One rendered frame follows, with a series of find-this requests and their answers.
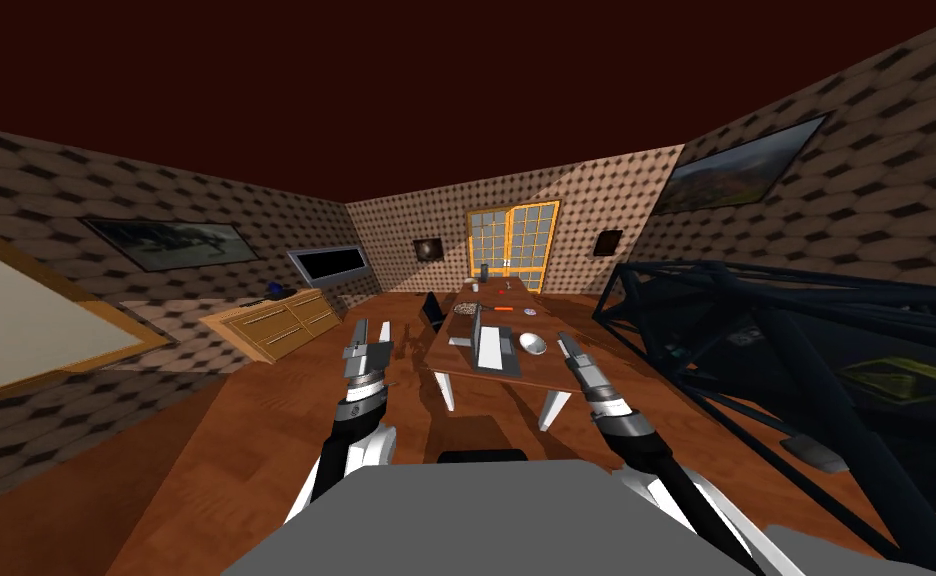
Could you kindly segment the brown wooden table white legs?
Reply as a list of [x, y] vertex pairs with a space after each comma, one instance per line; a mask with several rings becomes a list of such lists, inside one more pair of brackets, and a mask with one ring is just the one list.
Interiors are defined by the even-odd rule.
[[[539, 417], [539, 427], [546, 431], [571, 395], [579, 393], [579, 383], [566, 365], [565, 357], [558, 344], [558, 333], [569, 332], [568, 325], [540, 304], [517, 277], [492, 277], [480, 284], [480, 291], [472, 291], [468, 283], [462, 287], [455, 302], [478, 301], [485, 308], [483, 321], [486, 325], [509, 326], [512, 342], [520, 363], [522, 377], [512, 379], [494, 374], [479, 373], [472, 367], [472, 316], [456, 315], [453, 312], [436, 334], [433, 344], [425, 356], [425, 364], [434, 374], [441, 390], [446, 409], [455, 407], [452, 384], [464, 378], [487, 379], [527, 385], [546, 390], [547, 398]], [[493, 307], [508, 306], [514, 311], [493, 311]], [[527, 316], [523, 308], [535, 308], [537, 316]], [[544, 355], [534, 356], [522, 351], [518, 343], [521, 333], [539, 335], [547, 343]]]

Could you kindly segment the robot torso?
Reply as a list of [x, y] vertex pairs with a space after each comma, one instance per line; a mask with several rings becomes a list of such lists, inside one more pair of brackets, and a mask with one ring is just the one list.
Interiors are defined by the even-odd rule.
[[[936, 576], [759, 528], [807, 576]], [[221, 576], [754, 576], [582, 460], [364, 466]]]

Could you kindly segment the wooden framed white board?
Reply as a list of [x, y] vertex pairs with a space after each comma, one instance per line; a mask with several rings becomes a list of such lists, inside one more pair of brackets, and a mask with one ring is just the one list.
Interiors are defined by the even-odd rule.
[[0, 398], [167, 343], [0, 238]]

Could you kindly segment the grey framed black screen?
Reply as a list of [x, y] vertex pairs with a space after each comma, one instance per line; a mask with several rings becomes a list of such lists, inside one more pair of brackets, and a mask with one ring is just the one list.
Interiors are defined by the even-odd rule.
[[372, 274], [363, 248], [358, 245], [290, 250], [287, 257], [311, 288], [325, 288]]

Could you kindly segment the yellow framed glass door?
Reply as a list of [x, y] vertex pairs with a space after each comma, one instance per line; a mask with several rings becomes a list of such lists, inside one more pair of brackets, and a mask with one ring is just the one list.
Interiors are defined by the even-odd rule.
[[536, 294], [542, 291], [551, 252], [558, 200], [472, 211], [466, 216], [470, 273], [517, 277]]

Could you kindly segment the light wooden sideboard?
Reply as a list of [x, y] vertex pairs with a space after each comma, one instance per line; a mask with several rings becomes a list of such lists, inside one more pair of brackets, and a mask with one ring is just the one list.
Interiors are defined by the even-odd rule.
[[229, 308], [201, 322], [251, 360], [273, 364], [341, 319], [320, 289], [305, 289], [280, 300]]

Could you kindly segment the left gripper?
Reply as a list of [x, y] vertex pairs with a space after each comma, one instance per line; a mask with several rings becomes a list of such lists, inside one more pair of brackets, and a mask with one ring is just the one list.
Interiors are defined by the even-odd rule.
[[391, 323], [385, 321], [379, 332], [379, 342], [367, 343], [368, 321], [359, 319], [355, 324], [352, 345], [344, 349], [344, 377], [356, 378], [377, 371], [384, 371], [389, 365], [393, 343], [391, 341]]

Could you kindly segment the dark framed landscape picture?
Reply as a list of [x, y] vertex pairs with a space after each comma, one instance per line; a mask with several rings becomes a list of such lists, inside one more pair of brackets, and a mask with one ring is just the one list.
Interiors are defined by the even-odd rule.
[[144, 272], [260, 259], [232, 224], [94, 217], [80, 222]]

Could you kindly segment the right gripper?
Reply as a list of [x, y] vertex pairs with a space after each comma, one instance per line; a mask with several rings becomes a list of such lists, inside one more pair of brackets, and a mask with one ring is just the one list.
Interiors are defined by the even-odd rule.
[[565, 359], [568, 359], [568, 368], [578, 380], [587, 402], [610, 402], [618, 399], [618, 390], [576, 340], [567, 332], [559, 332], [558, 344]]

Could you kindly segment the dark blue metal frame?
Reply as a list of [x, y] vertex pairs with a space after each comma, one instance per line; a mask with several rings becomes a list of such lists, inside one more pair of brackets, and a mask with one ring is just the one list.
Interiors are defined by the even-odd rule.
[[883, 558], [936, 571], [935, 286], [632, 262], [593, 319]]

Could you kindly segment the grey laptop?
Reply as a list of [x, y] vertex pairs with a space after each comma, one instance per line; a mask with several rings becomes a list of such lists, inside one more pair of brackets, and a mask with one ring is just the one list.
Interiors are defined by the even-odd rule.
[[470, 338], [473, 369], [479, 373], [512, 379], [521, 378], [522, 372], [512, 337], [509, 326], [486, 325], [482, 308], [476, 308]]

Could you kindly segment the large dark framed mountain picture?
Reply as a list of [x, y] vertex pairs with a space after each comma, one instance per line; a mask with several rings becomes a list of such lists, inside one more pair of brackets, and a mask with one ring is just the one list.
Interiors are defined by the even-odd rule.
[[653, 216], [757, 203], [803, 152], [829, 116], [820, 114], [673, 169]]

